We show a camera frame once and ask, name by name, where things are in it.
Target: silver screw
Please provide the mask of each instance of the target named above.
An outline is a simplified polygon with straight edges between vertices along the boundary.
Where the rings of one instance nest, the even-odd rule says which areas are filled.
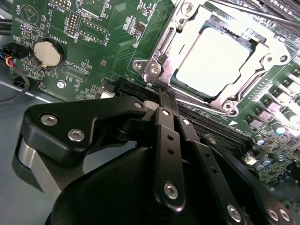
[[[139,109],[141,109],[143,106],[140,104],[140,103],[138,103],[138,102],[135,102],[135,106],[137,107],[137,108],[139,108]]]
[[[163,110],[163,114],[166,115],[166,116],[169,116],[169,115],[170,115],[169,112],[166,111],[166,110]]]
[[[59,81],[57,81],[56,85],[57,85],[58,88],[63,89],[67,86],[67,83],[63,80],[59,80]]]
[[[164,191],[165,191],[165,194],[171,198],[171,199],[177,199],[178,198],[178,190],[177,188],[171,184],[171,183],[165,183],[164,185]]]
[[[140,62],[136,62],[136,63],[135,63],[135,68],[136,68],[137,70],[142,69],[142,64],[141,64]]]
[[[191,17],[194,14],[194,5],[191,2],[185,2],[181,7],[184,16]]]
[[[236,221],[238,223],[241,221],[242,217],[241,217],[239,211],[237,211],[237,209],[234,206],[228,205],[227,211],[228,211],[229,215],[231,216],[231,218],[234,219],[234,221]]]
[[[290,217],[289,217],[289,215],[288,215],[284,210],[280,209],[279,212],[281,213],[282,217],[283,217],[286,221],[289,222],[289,221],[291,220]]]
[[[213,143],[213,144],[216,144],[216,143],[217,143],[216,140],[213,139],[212,137],[210,137],[208,140],[209,140],[211,143]]]
[[[157,65],[157,64],[152,64],[152,65],[151,65],[150,72],[151,72],[152,74],[159,74],[159,73],[160,73],[160,67],[159,67],[159,65]]]
[[[228,111],[233,107],[233,102],[228,101],[223,104],[223,110]]]
[[[58,119],[53,115],[44,115],[41,117],[41,122],[46,126],[54,126],[58,123]]]
[[[272,209],[267,209],[268,215],[275,221],[279,221],[279,217]]]
[[[189,121],[188,120],[183,120],[183,122],[184,122],[185,125],[187,125],[187,126],[189,125]]]
[[[73,142],[82,142],[84,140],[84,133],[78,129],[69,130],[67,136]]]

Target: cpu socket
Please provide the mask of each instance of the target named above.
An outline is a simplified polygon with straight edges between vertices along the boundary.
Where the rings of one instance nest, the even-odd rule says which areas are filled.
[[[290,59],[278,37],[248,15],[179,0],[149,59],[134,60],[133,68],[150,87],[184,96],[179,102],[234,117],[263,76]]]

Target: motherboard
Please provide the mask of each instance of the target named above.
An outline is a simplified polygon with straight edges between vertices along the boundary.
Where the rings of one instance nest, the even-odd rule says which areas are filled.
[[[292,0],[231,2],[300,18]],[[14,63],[39,90],[77,101],[112,97],[110,83],[121,80],[144,99],[169,88],[199,135],[205,124],[233,150],[230,141],[253,143],[238,154],[262,182],[297,173],[297,29],[205,0],[14,0],[14,8],[13,41],[32,50]]]

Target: capacitor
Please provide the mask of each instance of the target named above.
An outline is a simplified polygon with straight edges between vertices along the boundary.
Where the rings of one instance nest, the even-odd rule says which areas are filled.
[[[281,135],[285,133],[285,127],[281,125],[280,122],[274,122],[271,125],[272,129],[275,131],[275,134]]]
[[[283,177],[284,177],[286,180],[288,180],[288,179],[291,178],[290,173],[289,173],[288,171],[284,171],[284,172],[282,173],[282,175],[283,175]]]
[[[267,166],[270,166],[270,165],[271,165],[271,160],[269,159],[268,156],[266,156],[266,155],[261,155],[261,156],[259,157],[259,159],[260,159],[260,161],[261,161],[261,163],[262,163],[263,166],[267,167]]]
[[[300,127],[300,117],[294,113],[292,110],[288,110],[284,113],[284,116],[292,123],[294,126]]]
[[[263,137],[261,135],[255,135],[254,139],[255,139],[255,143],[258,146],[264,146],[265,142],[264,142]]]
[[[278,175],[277,180],[279,183],[283,183],[285,181],[285,177],[283,175]]]
[[[264,166],[260,161],[257,161],[253,166],[257,171],[262,171],[264,169]]]

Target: black connector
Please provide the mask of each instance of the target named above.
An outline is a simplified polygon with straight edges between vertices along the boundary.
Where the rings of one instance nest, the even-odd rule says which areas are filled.
[[[30,55],[30,48],[17,43],[9,43],[2,47],[2,52],[5,55],[11,56],[13,59],[23,59]]]

